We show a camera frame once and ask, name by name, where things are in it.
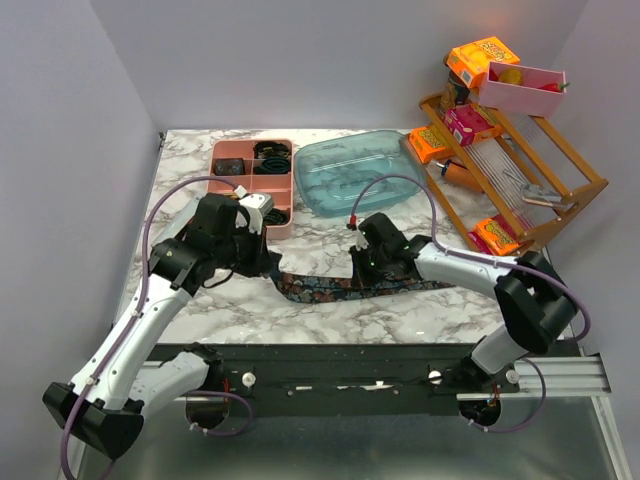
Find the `floral patterned necktie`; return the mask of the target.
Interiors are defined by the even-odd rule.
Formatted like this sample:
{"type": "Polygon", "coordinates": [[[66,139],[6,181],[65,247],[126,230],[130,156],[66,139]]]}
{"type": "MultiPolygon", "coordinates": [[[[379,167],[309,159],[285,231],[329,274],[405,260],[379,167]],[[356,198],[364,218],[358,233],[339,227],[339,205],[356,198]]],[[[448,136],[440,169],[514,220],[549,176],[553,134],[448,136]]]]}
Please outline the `floral patterned necktie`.
{"type": "Polygon", "coordinates": [[[284,272],[271,274],[276,290],[291,302],[301,304],[335,303],[391,296],[413,291],[453,288],[453,285],[428,280],[395,279],[364,286],[353,278],[321,277],[284,272]]]}

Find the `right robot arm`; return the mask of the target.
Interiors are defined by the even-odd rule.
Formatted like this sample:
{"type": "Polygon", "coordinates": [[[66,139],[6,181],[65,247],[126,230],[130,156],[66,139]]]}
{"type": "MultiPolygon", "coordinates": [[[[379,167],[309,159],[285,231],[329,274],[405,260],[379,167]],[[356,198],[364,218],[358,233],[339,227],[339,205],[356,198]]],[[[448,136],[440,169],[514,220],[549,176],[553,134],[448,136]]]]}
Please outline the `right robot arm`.
{"type": "Polygon", "coordinates": [[[578,306],[540,254],[496,258],[447,246],[434,238],[405,237],[384,214],[360,225],[350,249],[356,278],[365,286],[382,281],[451,284],[497,302],[503,325],[479,340],[456,368],[462,384],[480,392],[497,373],[528,353],[543,355],[578,313],[578,306]]]}

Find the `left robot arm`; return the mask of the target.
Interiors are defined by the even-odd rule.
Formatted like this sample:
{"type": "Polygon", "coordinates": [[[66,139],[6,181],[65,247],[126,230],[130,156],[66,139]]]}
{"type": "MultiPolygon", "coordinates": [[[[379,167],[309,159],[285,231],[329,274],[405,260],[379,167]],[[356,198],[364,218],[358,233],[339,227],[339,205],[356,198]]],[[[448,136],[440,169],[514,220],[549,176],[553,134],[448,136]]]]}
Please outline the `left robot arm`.
{"type": "Polygon", "coordinates": [[[208,193],[179,212],[154,241],[143,242],[141,280],[120,319],[68,382],[53,382],[43,403],[63,437],[75,437],[115,461],[140,435],[145,419],[184,393],[214,393],[220,368],[202,350],[183,352],[141,380],[138,373],[161,334],[218,270],[268,274],[267,193],[208,193]]]}

